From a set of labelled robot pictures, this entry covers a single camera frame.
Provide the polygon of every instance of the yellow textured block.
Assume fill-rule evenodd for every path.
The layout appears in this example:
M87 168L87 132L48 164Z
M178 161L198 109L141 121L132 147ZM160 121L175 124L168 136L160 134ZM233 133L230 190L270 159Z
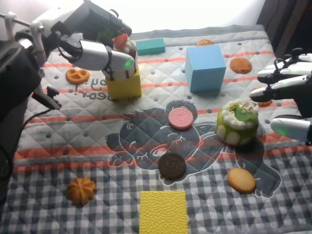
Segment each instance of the yellow textured block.
M139 69L128 79L111 81L106 78L106 83L109 96L112 99L142 96Z
M187 234L185 192L141 192L140 234Z

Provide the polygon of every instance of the block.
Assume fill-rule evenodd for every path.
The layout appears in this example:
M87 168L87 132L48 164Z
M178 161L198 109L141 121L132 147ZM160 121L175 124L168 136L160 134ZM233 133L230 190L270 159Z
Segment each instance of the block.
M130 78L123 80L110 80L105 78L108 93L112 99L131 98L142 96L139 69Z
M226 65L218 45L189 47L185 76L191 92L219 91Z
M137 41L136 49L138 55L155 55L166 51L163 38Z
M140 197L140 234L187 234L184 191L143 191Z

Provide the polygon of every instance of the checkered fabric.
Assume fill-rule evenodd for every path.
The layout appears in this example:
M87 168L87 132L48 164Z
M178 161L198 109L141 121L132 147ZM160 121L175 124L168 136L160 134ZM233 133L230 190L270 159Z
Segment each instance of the checkered fabric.
M269 125L277 115L298 114L292 100L260 109L257 148L251 153L226 147L214 134L220 108L261 86L257 72L275 59L263 28L134 35L157 37L164 38L166 52L139 57L143 95L128 100L112 100L100 72L90 72L80 86L68 84L64 74L70 65L52 52L42 85L60 90L57 99L63 106L34 119L22 133L1 207L0 233L139 233L140 192L176 190L186 193L190 234L312 231L312 149L274 133ZM200 39L219 44L227 64L216 97L192 94L186 84L186 48ZM242 75L230 70L234 57L251 61L252 71ZM166 121L177 105L195 116L193 127L183 133L169 129ZM42 110L29 100L25 117ZM182 148L176 141L183 142ZM164 143L186 160L187 172L178 181L159 175L157 157ZM229 186L227 173L235 167L253 174L253 194L242 195ZM76 177L96 183L94 199L84 206L74 206L66 197L67 185Z

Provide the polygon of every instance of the teal block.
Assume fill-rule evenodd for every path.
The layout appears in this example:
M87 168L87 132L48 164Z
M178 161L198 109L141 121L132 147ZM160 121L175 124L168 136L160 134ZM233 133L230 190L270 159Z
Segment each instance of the teal block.
M226 65L218 45L189 47L185 75L191 92L219 91Z
M166 51L163 38L137 41L136 49L138 55L155 55Z

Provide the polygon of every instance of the gingham pattern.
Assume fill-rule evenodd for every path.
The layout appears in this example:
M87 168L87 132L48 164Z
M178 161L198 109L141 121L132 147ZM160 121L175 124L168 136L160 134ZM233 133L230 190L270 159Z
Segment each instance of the gingham pattern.
M263 31L249 31L207 37L165 38L166 53L140 57L139 60L183 57L185 45L195 45L202 38L219 42L226 55L272 50ZM266 136L263 164L277 170L281 177L279 187L270 197L261 193L241 195L233 190L227 183L227 172L237 167L238 162L226 155L220 155L208 169L167 186L159 177L158 170L144 170L134 164L111 167L107 162L112 154L103 153L105 137L110 133L119 133L123 125L122 119L112 117L116 114L165 108L172 100L189 100L197 110L207 110L198 115L197 123L215 121L216 113L209 114L208 110L222 107L233 98L246 97L259 83L256 80L239 81L239 78L255 76L274 60L272 54L244 57L252 62L252 72L242 76L227 69L225 78L237 80L223 84L221 94L224 95L202 97L189 93L186 86L159 85L143 88L143 96L130 100L127 105L116 105L108 98L100 101L75 95L75 86L64 81L68 68L44 68L44 87L52 85L72 91L61 93L58 97L63 104L62 112L43 116L42 122L29 124L23 132L16 155L16 171L9 184L7 201L2 207L0 233L139 233L140 191L162 190L185 190L188 228L192 234L307 233L312 230L311 148L272 135L266 123L266 120L279 114L298 113L294 105L281 106L285 100L260 110L259 114ZM65 62L57 53L49 58L49 63ZM139 67L142 84L185 82L183 61L142 63ZM99 83L102 79L100 73L91 72L91 76L90 79L98 79L96 87L103 87ZM91 80L78 89L90 88L90 83ZM30 100L26 117L40 110L43 107ZM78 121L79 116L105 118L92 118L92 121L82 118ZM73 206L66 198L67 185L76 177L90 177L97 186L95 198L83 207Z

